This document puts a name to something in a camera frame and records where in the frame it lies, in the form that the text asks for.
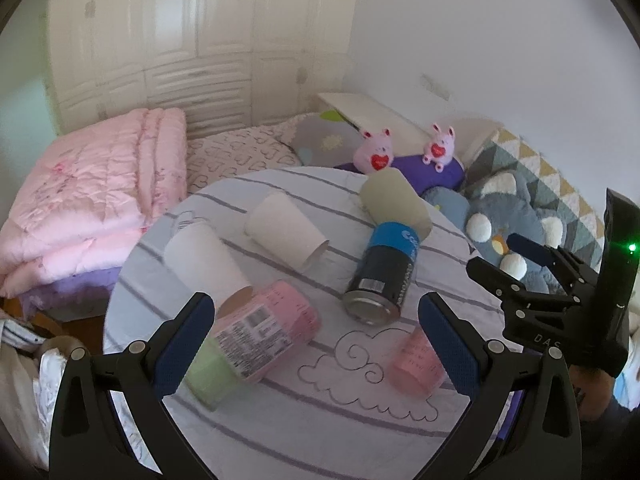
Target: hand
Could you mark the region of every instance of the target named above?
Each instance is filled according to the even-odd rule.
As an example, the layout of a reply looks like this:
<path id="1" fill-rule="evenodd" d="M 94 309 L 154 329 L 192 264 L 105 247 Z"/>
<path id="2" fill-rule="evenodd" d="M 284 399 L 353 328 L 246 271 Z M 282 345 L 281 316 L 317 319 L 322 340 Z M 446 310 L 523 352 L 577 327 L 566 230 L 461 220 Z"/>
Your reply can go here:
<path id="1" fill-rule="evenodd" d="M 598 420 L 611 401 L 615 379 L 602 370 L 581 366 L 570 366 L 569 378 L 574 387 L 584 392 L 578 408 L 580 420 Z"/>

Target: pink stuffed rabbit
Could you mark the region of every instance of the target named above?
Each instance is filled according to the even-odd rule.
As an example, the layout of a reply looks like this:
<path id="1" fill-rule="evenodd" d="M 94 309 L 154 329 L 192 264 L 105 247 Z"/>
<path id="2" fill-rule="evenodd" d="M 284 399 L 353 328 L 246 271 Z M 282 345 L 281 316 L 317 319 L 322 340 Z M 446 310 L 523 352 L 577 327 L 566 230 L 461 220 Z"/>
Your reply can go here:
<path id="1" fill-rule="evenodd" d="M 424 147 L 424 157 L 422 161 L 425 164 L 436 163 L 436 171 L 442 173 L 444 167 L 453 160 L 453 152 L 455 148 L 456 133 L 453 128 L 449 128 L 448 132 L 442 132 L 437 124 L 433 124 L 436 132 L 435 138 Z"/>
<path id="2" fill-rule="evenodd" d="M 353 154 L 353 165 L 364 174 L 375 173 L 391 166 L 394 152 L 391 146 L 391 132 L 384 130 L 379 135 L 363 131 L 364 142 Z"/>

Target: black and blue can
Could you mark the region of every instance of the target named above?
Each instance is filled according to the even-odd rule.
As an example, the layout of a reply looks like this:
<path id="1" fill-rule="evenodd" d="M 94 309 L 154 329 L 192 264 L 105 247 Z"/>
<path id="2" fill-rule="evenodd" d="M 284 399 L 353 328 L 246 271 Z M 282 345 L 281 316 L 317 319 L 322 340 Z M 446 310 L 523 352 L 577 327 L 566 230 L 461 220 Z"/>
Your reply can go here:
<path id="1" fill-rule="evenodd" d="M 419 247 L 418 235 L 409 226 L 398 222 L 380 224 L 342 297 L 347 313 L 375 326 L 399 318 Z"/>

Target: folded comforter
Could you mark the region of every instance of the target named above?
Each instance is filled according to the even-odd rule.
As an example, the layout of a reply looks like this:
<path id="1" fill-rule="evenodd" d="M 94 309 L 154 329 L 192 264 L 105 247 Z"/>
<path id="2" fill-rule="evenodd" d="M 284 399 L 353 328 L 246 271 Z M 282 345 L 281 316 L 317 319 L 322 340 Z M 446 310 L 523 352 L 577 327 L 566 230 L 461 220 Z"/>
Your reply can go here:
<path id="1" fill-rule="evenodd" d="M 56 139 L 0 230 L 0 296 L 121 266 L 186 196 L 184 113 L 139 109 Z"/>

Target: metal screw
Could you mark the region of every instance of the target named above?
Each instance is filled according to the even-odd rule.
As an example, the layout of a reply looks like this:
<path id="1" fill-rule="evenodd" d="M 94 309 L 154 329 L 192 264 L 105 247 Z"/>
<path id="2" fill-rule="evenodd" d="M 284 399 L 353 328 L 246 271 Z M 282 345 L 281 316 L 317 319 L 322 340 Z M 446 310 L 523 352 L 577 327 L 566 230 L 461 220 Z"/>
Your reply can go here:
<path id="1" fill-rule="evenodd" d="M 144 341 L 134 341 L 129 345 L 129 352 L 132 354 L 139 354 L 146 348 Z"/>
<path id="2" fill-rule="evenodd" d="M 73 352 L 71 352 L 71 358 L 74 361 L 79 361 L 84 357 L 85 353 L 86 352 L 84 351 L 84 348 L 76 348 Z"/>
<path id="3" fill-rule="evenodd" d="M 553 359 L 560 359 L 562 357 L 562 352 L 560 351 L 560 349 L 557 346 L 552 346 L 549 349 L 549 355 Z"/>
<path id="4" fill-rule="evenodd" d="M 494 354 L 501 354 L 502 352 L 504 352 L 504 345 L 496 339 L 492 339 L 491 341 L 489 341 L 487 348 Z"/>

